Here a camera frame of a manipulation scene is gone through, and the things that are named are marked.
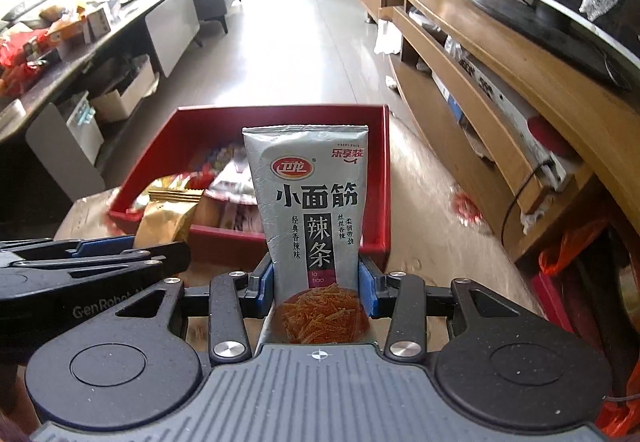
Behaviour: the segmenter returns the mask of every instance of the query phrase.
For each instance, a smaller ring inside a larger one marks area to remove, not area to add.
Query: orange bag
[[[626,383],[627,396],[640,393],[640,362]],[[622,437],[640,423],[640,398],[626,402],[605,402],[596,426],[609,437]]]
[[[548,276],[556,276],[605,230],[610,222],[607,213],[588,221],[577,229],[566,231],[560,245],[545,248],[538,256],[540,270]]]

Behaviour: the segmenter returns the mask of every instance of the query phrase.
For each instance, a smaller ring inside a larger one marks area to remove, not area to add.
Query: silver snack bag
[[[358,300],[368,132],[321,125],[242,130],[274,264],[276,337],[344,343],[368,329]]]

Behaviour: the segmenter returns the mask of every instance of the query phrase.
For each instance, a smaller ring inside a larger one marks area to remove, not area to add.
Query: black desk
[[[75,80],[123,46],[148,54],[156,72],[170,72],[198,28],[193,0],[132,1],[107,35],[53,65],[20,98],[22,115],[0,129],[0,239],[52,235],[74,201],[105,188],[56,107]],[[114,127],[121,135],[128,122],[110,125],[105,139],[117,141]],[[113,142],[102,145],[99,167],[115,149]]]
[[[24,115],[14,118],[8,125],[0,129],[0,145],[4,141],[24,133],[33,118],[46,104],[54,102],[70,82],[92,66],[92,60],[101,50],[163,1],[165,0],[135,0],[123,6],[120,9],[118,21],[111,24],[111,32],[95,43],[80,46],[69,60],[56,64],[48,70],[27,93],[20,97],[24,107]]]

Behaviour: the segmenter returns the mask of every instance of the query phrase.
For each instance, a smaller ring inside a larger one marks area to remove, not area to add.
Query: television
[[[630,90],[640,70],[640,0],[593,17],[584,0],[471,0],[478,8],[609,86]]]

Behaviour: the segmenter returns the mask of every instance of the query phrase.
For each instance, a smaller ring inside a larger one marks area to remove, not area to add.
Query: snack
[[[186,189],[205,189],[213,178],[209,171],[196,171],[194,173],[179,173],[156,178],[134,200],[127,213],[134,215],[141,213],[149,203],[149,191],[168,189],[171,191],[184,191]]]
[[[338,287],[302,291],[276,308],[274,324],[284,328],[290,343],[349,343],[369,329],[358,293]]]
[[[358,300],[367,194],[366,126],[242,130],[274,264],[274,337],[357,342],[369,324]]]
[[[133,248],[152,247],[172,241],[187,241],[202,191],[149,190],[150,202],[133,240]]]
[[[225,202],[255,205],[254,183],[249,170],[246,152],[232,158],[210,184],[207,196]]]

